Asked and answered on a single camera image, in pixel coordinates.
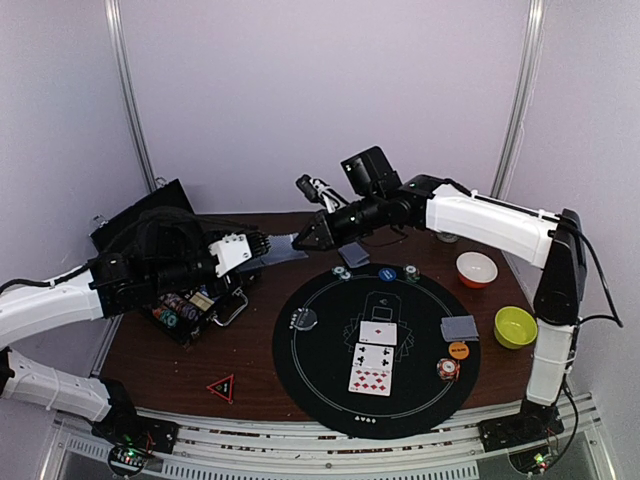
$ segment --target wooden table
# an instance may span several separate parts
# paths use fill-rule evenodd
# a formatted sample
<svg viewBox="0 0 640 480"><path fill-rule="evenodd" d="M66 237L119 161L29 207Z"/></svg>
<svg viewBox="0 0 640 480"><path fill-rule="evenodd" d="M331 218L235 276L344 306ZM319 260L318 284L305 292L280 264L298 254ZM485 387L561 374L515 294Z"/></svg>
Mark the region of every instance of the wooden table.
<svg viewBox="0 0 640 480"><path fill-rule="evenodd" d="M258 225L271 234L297 232L308 213L229 216ZM482 344L480 376L464 408L511 402L524 397L531 370L531 348L509 351L493 336L495 313L505 305L529 309L502 254L461 239L442 243L430 232L409 232L392 246L369 248L371 261L413 264L421 273L452 292L475 317ZM368 239L370 244L393 240L388 230ZM457 278L455 260L476 250L498 265L497 280L484 290L471 290ZM107 356L103 376L124 383L140 407L190 415L269 420L309 420L287 396L271 358L271 336L280 309L303 283L342 264L337 252L312 253L310 258L266 268L248 291L250 305L228 328L212 326L189 350L173 343L147 319L126 315ZM234 403L212 395L206 386L235 374Z"/></svg>

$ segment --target black round mat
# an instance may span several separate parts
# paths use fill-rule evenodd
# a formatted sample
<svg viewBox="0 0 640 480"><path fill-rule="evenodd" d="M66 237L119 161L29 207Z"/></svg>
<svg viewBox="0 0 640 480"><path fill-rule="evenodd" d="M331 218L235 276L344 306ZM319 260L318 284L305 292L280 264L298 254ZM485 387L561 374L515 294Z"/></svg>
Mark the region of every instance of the black round mat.
<svg viewBox="0 0 640 480"><path fill-rule="evenodd" d="M390 268L395 280L381 280ZM373 307L385 305L398 324L391 395L349 392L359 322L371 320ZM290 328L299 307L313 310L318 324L310 331ZM402 267L370 264L343 281L323 273L298 289L280 312L273 334L273 358L287 393L323 425L362 438L401 438L424 433L458 410L471 394L480 369L480 344L468 342L456 382L437 374L441 358L450 358L441 318L467 315L458 300L435 281L420 276L405 281Z"/></svg>

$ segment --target blue poker chip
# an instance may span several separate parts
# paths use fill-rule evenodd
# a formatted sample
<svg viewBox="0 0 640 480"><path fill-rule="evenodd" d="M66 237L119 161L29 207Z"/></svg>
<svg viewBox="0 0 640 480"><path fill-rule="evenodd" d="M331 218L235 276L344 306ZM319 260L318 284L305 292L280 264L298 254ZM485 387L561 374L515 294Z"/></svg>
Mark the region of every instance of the blue poker chip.
<svg viewBox="0 0 640 480"><path fill-rule="evenodd" d="M391 268L382 268L378 276L383 282L393 282L396 279L396 271Z"/></svg>

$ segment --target card deck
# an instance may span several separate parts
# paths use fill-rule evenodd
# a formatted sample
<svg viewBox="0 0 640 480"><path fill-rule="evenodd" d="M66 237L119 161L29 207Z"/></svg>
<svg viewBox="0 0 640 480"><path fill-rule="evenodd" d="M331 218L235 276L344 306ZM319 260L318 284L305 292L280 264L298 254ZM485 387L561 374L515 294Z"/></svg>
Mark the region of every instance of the card deck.
<svg viewBox="0 0 640 480"><path fill-rule="evenodd" d="M349 391L388 397L391 395L391 371L376 368L351 368Z"/></svg>
<svg viewBox="0 0 640 480"><path fill-rule="evenodd" d="M360 322L360 342L396 345L398 325L385 322Z"/></svg>
<svg viewBox="0 0 640 480"><path fill-rule="evenodd" d="M356 343L352 365L355 367L391 370L393 368L393 351L393 347Z"/></svg>

